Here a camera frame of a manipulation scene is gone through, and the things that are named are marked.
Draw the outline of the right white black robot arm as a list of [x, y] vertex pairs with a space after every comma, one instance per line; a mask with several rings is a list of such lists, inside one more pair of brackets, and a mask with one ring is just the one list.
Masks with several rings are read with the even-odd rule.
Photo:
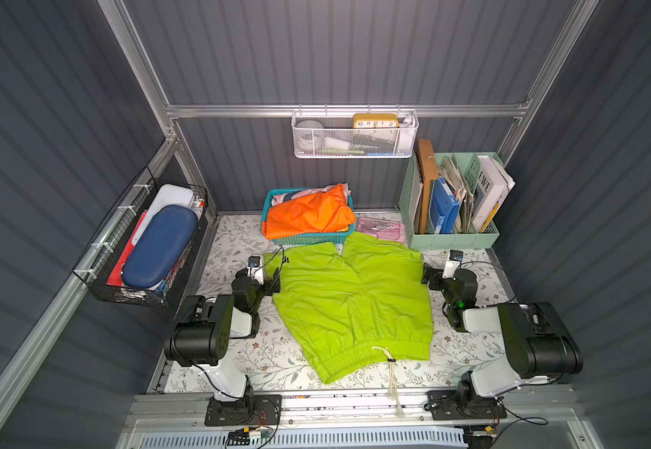
[[523, 385], [551, 385], [583, 369], [582, 353], [551, 304], [479, 307], [476, 274], [454, 265], [435, 269], [425, 264], [421, 282], [443, 294], [443, 313], [455, 331], [499, 334], [503, 341], [504, 355], [463, 374], [456, 392], [442, 404], [462, 411], [472, 405], [495, 405]]

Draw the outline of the lime green shorts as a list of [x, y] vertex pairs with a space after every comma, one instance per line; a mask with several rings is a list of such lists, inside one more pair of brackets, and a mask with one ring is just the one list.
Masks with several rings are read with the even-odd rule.
[[434, 337], [422, 254], [355, 232], [344, 245], [296, 246], [267, 273], [273, 302], [325, 385], [377, 363], [428, 361]]

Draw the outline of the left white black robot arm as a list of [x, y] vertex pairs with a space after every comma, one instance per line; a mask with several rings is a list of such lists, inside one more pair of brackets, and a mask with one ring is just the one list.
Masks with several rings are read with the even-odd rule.
[[164, 356], [202, 374], [215, 400], [244, 402], [252, 387], [247, 375], [228, 355], [229, 344], [256, 336], [263, 298], [280, 289], [280, 269], [268, 275], [263, 268], [246, 268], [237, 272], [229, 293], [186, 297], [169, 327]]

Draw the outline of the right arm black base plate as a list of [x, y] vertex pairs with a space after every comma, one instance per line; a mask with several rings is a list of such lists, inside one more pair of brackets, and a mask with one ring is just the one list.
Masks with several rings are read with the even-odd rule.
[[495, 398], [481, 398], [456, 389], [428, 391], [423, 408], [436, 421], [473, 419], [497, 422], [507, 417], [507, 411]]

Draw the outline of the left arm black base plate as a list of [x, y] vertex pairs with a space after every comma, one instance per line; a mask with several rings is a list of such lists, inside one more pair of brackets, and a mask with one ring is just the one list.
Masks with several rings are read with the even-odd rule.
[[275, 427], [282, 415], [281, 395], [255, 395], [235, 401], [208, 402], [204, 425], [215, 427]]

